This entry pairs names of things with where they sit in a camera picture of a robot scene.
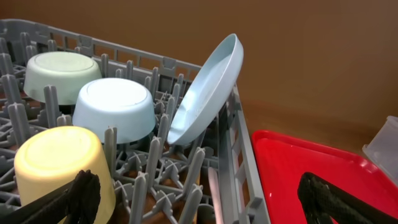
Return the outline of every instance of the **dish rack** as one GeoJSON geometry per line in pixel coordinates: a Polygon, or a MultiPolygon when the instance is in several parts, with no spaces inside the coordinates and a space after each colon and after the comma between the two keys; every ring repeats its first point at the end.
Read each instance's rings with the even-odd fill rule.
{"type": "MultiPolygon", "coordinates": [[[[144,86],[149,86],[148,77],[157,71],[159,75],[152,78],[152,82],[155,80],[156,127],[159,127],[170,96],[175,95],[175,84],[180,85],[181,94],[178,94],[176,100],[178,105],[192,83],[190,76],[201,69],[191,63],[36,22],[0,20],[0,216],[21,206],[13,168],[18,146],[33,134],[48,129],[47,118],[54,115],[47,112],[44,103],[35,102],[23,93],[25,65],[33,55],[54,50],[86,55],[99,64],[103,77],[129,78],[144,86]],[[132,58],[128,61],[121,60],[121,55],[126,54],[132,58]],[[142,66],[145,60],[155,62],[159,67],[153,71],[145,68],[142,66]]],[[[65,114],[59,117],[58,125],[71,125],[70,116],[65,114]]],[[[133,195],[133,186],[138,179],[142,183],[145,173],[139,171],[145,170],[143,167],[149,161],[149,148],[154,147],[154,144],[157,144],[156,141],[151,141],[151,136],[148,136],[141,141],[118,146],[113,178],[116,196],[122,198],[125,212],[130,212],[129,203],[132,198],[138,197],[133,195]]],[[[197,211],[192,211],[187,203],[183,206],[182,213],[184,210],[185,213],[196,212],[198,223],[215,221],[213,201],[205,180],[207,168],[213,167],[218,172],[225,223],[270,223],[236,85],[217,117],[198,139],[186,146],[165,146],[156,168],[154,200],[147,200],[147,204],[152,203],[153,207],[144,212],[142,221],[163,212],[171,223],[177,222],[178,215],[173,209],[176,209],[179,198],[185,198],[182,201],[189,200],[187,194],[183,193],[186,191],[183,184],[188,181],[186,175],[189,170],[197,166],[195,160],[200,161],[200,158],[195,158],[199,154],[198,146],[204,148],[206,153],[198,175],[200,181],[188,194],[197,197],[198,194],[193,193],[199,189],[202,196],[197,211]]]]}

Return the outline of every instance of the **gray dish rack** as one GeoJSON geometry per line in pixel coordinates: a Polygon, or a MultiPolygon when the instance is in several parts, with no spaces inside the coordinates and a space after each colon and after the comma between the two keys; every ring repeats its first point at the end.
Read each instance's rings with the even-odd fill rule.
{"type": "MultiPolygon", "coordinates": [[[[154,103],[155,109],[158,111],[156,112],[157,127],[161,123],[162,112],[167,110],[170,99],[173,96],[176,97],[177,100],[173,104],[177,106],[192,82],[190,75],[201,69],[201,66],[191,63],[36,22],[20,19],[0,20],[0,74],[2,75],[0,103],[3,105],[0,112],[0,216],[18,209],[21,205],[19,195],[15,191],[16,181],[13,168],[17,146],[21,145],[29,136],[49,128],[47,118],[54,116],[54,114],[46,114],[44,103],[33,106],[32,99],[19,94],[23,92],[25,64],[28,59],[35,54],[49,50],[78,52],[92,57],[100,65],[104,77],[129,78],[149,88],[154,86],[154,103]],[[59,41],[62,42],[61,45],[57,45],[59,43],[54,41],[56,37],[61,39],[59,41]],[[107,54],[96,54],[96,50],[103,47],[113,51],[113,58],[109,58],[107,54]],[[135,55],[135,58],[132,58],[132,61],[120,62],[120,54],[135,55]],[[141,67],[140,62],[145,59],[158,62],[159,68],[149,70],[141,67]],[[182,68],[185,73],[178,74],[178,68],[182,68]],[[181,93],[177,96],[174,93],[176,84],[179,85],[178,92],[181,93]],[[10,116],[11,113],[15,113],[17,116],[10,116]],[[21,129],[21,123],[25,124],[27,129],[21,129]]],[[[70,122],[70,118],[61,115],[58,121],[58,125],[65,125],[70,122]]],[[[133,197],[134,183],[145,173],[140,172],[135,178],[127,177],[123,173],[142,171],[149,159],[148,148],[152,147],[153,143],[154,140],[151,141],[148,138],[147,141],[118,146],[118,159],[114,174],[115,191],[122,195],[124,201],[127,200],[127,208],[129,207],[128,200],[133,197]]],[[[161,161],[159,161],[160,167],[156,168],[157,178],[153,187],[157,210],[152,209],[151,212],[161,212],[160,206],[164,212],[167,208],[164,203],[165,198],[170,202],[170,206],[176,201],[176,198],[182,198],[183,184],[178,180],[178,175],[175,175],[177,180],[175,180],[175,176],[172,177],[175,171],[171,170],[175,169],[177,174],[183,171],[189,172],[190,165],[193,164],[191,161],[195,160],[193,158],[195,155],[189,156],[189,154],[193,154],[190,152],[196,151],[197,154],[202,152],[196,149],[197,146],[204,149],[211,148],[208,150],[211,153],[206,153],[203,158],[201,173],[206,173],[207,167],[213,167],[218,171],[224,222],[270,223],[236,85],[218,116],[197,140],[189,146],[170,146],[169,150],[163,153],[161,161]],[[176,159],[172,154],[178,154],[179,157],[176,159]],[[174,179],[176,187],[162,186],[160,182],[167,178],[174,179]],[[244,189],[247,189],[249,195],[244,194],[246,192],[244,189]]],[[[203,187],[192,188],[193,192],[198,189],[202,190],[203,187]]],[[[200,211],[198,209],[197,212],[202,212],[202,216],[214,219],[212,199],[205,191],[201,196],[199,208],[200,211]]],[[[172,213],[167,216],[172,223],[176,222],[172,213]]],[[[149,217],[150,214],[144,214],[143,219],[149,217]]]]}

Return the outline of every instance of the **bowl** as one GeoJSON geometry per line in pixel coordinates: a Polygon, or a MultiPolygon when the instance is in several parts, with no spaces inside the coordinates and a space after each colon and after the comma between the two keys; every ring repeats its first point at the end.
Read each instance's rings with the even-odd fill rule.
{"type": "Polygon", "coordinates": [[[91,130],[102,142],[110,127],[118,129],[118,144],[140,140],[155,127],[152,96],[131,80],[94,80],[80,90],[72,123],[91,130]]]}
{"type": "Polygon", "coordinates": [[[45,103],[44,87],[53,85],[59,105],[74,105],[80,89],[99,78],[100,67],[92,58],[72,52],[47,52],[28,61],[24,91],[32,99],[45,103]]]}
{"type": "Polygon", "coordinates": [[[81,170],[98,175],[101,185],[95,224],[107,223],[116,197],[103,148],[91,131],[74,126],[48,129],[17,151],[14,168],[21,205],[27,205],[72,181],[81,170]]]}

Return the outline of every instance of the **plate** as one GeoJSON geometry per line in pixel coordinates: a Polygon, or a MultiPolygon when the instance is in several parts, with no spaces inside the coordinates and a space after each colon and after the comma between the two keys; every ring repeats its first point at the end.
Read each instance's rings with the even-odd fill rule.
{"type": "Polygon", "coordinates": [[[207,128],[231,93],[242,62],[242,44],[231,34],[213,51],[185,94],[167,136],[169,144],[188,144],[207,128]]]}

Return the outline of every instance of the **brown wall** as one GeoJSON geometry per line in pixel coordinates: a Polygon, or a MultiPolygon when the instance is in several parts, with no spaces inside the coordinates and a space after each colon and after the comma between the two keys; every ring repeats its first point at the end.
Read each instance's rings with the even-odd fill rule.
{"type": "Polygon", "coordinates": [[[249,131],[359,151],[398,116],[398,1],[21,1],[20,18],[202,64],[228,34],[244,46],[249,131]]]}

